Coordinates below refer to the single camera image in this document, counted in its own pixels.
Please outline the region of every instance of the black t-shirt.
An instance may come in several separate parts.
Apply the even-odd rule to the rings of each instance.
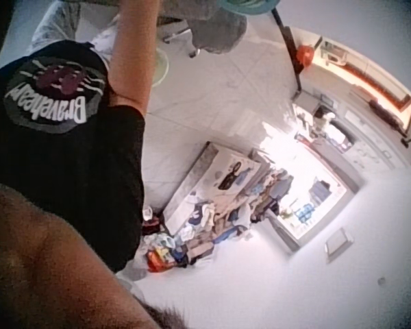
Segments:
[[[72,41],[0,69],[0,183],[65,219],[118,271],[140,242],[145,121],[108,107],[108,91],[99,56]]]

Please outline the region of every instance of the chair leg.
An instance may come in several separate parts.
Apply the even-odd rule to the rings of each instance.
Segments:
[[[171,40],[172,40],[172,39],[175,39],[175,38],[177,38],[178,36],[181,36],[182,34],[185,34],[185,33],[189,32],[189,31],[190,31],[190,28],[189,28],[189,27],[186,27],[185,29],[182,29],[182,30],[180,30],[180,31],[178,31],[178,32],[172,33],[170,36],[165,36],[165,37],[162,39],[162,41],[163,41],[164,43],[166,43],[166,44],[169,44],[169,43],[171,43]]]
[[[190,57],[190,58],[195,58],[195,57],[197,57],[197,56],[199,55],[200,52],[201,52],[200,49],[195,49],[194,51],[191,51],[191,52],[189,53],[189,57]]]

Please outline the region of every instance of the hair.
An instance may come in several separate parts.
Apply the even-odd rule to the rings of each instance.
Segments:
[[[139,302],[161,329],[188,329],[183,315],[176,308],[159,308]]]

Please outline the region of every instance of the orange object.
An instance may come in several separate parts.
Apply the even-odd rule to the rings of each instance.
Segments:
[[[315,50],[311,46],[299,46],[297,50],[297,60],[304,66],[308,67],[312,64],[312,60],[314,59]]]
[[[148,258],[148,271],[151,273],[160,273],[171,269],[176,264],[164,262],[157,252],[148,252],[146,254]]]

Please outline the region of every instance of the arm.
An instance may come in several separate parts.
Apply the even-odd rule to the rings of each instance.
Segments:
[[[69,224],[5,186],[0,306],[24,328],[157,328]]]
[[[108,81],[111,105],[129,105],[146,114],[155,68],[160,0],[122,0]]]

